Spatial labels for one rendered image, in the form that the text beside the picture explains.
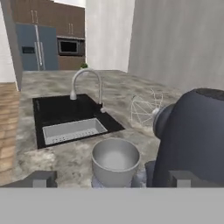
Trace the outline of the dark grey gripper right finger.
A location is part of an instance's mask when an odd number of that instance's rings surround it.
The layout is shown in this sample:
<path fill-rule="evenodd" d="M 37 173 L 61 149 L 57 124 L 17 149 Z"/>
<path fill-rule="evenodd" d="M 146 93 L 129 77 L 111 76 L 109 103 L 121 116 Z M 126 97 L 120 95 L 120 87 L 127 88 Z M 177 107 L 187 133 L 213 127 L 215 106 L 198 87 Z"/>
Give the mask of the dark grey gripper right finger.
<path fill-rule="evenodd" d="M 177 188 L 220 188 L 221 185 L 198 178 L 190 171 L 169 171 L 167 185 Z"/>

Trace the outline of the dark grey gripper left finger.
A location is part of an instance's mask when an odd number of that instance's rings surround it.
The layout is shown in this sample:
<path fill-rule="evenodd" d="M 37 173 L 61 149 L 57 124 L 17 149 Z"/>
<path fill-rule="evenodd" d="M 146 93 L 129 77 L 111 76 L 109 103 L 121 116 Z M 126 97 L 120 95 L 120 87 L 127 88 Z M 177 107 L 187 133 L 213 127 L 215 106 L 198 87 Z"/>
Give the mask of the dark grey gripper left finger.
<path fill-rule="evenodd" d="M 34 171 L 26 178 L 3 185 L 3 187 L 17 188 L 55 188 L 58 186 L 56 171 Z"/>

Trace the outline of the dark blue stand mixer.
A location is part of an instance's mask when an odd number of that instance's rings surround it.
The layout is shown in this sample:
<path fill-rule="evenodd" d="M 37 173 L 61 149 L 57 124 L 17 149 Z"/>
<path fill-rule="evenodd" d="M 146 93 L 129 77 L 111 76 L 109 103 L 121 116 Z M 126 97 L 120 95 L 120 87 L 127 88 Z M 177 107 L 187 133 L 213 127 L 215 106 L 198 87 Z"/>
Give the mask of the dark blue stand mixer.
<path fill-rule="evenodd" d="M 144 164 L 147 187 L 169 187 L 169 171 L 189 171 L 224 187 L 224 90 L 184 93 L 153 119 L 157 156 Z"/>

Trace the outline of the silver mixer bowl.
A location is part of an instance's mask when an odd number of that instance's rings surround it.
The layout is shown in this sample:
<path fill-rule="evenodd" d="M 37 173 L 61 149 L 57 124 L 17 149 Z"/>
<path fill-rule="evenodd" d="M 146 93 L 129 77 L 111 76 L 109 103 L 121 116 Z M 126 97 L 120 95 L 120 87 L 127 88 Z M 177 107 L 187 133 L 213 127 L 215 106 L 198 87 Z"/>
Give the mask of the silver mixer bowl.
<path fill-rule="evenodd" d="M 104 187 L 130 187 L 141 156 L 130 141 L 111 137 L 101 140 L 92 149 L 92 171 Z"/>

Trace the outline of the grey sink strainer tray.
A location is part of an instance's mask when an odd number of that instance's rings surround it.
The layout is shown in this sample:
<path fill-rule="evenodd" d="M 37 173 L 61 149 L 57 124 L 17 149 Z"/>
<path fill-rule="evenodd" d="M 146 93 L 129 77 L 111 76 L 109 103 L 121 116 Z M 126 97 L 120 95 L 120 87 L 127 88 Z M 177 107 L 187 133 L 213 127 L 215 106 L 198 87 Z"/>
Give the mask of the grey sink strainer tray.
<path fill-rule="evenodd" d="M 91 137 L 108 131 L 97 118 L 45 126 L 42 130 L 46 145 Z"/>

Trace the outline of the black sink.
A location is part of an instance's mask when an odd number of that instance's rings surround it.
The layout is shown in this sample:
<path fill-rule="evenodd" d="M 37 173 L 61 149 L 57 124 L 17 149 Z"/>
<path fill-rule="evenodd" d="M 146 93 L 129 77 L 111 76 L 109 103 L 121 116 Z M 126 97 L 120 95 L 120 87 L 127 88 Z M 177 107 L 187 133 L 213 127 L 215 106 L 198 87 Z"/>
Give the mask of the black sink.
<path fill-rule="evenodd" d="M 38 149 L 123 130 L 123 126 L 107 112 L 102 112 L 102 105 L 95 102 L 87 94 L 78 94 L 76 100 L 71 100 L 69 95 L 33 98 L 32 105 Z M 108 131 L 76 140 L 46 145 L 42 130 L 43 127 L 91 118 L 97 118 Z"/>

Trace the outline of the blue-grey fridge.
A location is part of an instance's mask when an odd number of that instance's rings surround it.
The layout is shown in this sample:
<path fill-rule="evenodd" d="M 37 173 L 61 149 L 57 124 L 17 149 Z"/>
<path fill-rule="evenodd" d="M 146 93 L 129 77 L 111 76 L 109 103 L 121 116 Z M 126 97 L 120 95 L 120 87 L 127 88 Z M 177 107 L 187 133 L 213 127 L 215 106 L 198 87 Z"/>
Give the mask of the blue-grey fridge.
<path fill-rule="evenodd" d="M 25 71 L 59 69 L 55 28 L 16 23 L 16 33 L 22 66 Z"/>

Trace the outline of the built-in oven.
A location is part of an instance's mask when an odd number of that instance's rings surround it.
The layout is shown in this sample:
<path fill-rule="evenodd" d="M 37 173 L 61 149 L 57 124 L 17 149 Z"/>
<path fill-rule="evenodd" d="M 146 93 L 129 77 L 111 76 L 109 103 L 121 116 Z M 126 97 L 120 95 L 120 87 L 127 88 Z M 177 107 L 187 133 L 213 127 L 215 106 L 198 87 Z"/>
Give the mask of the built-in oven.
<path fill-rule="evenodd" d="M 60 56 L 84 56 L 85 40 L 83 38 L 57 37 L 58 52 Z"/>

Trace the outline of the brown wooden cupboards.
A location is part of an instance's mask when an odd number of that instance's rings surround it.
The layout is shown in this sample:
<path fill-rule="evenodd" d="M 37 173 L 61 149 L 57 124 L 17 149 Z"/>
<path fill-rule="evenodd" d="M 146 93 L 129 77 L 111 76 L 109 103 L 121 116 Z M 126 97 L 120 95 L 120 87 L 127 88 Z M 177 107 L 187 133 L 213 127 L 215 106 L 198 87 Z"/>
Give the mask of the brown wooden cupboards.
<path fill-rule="evenodd" d="M 56 37 L 85 40 L 85 10 L 81 7 L 53 0 L 10 0 L 13 20 L 28 25 L 50 26 Z M 85 55 L 60 56 L 58 70 L 77 70 L 85 62 Z"/>

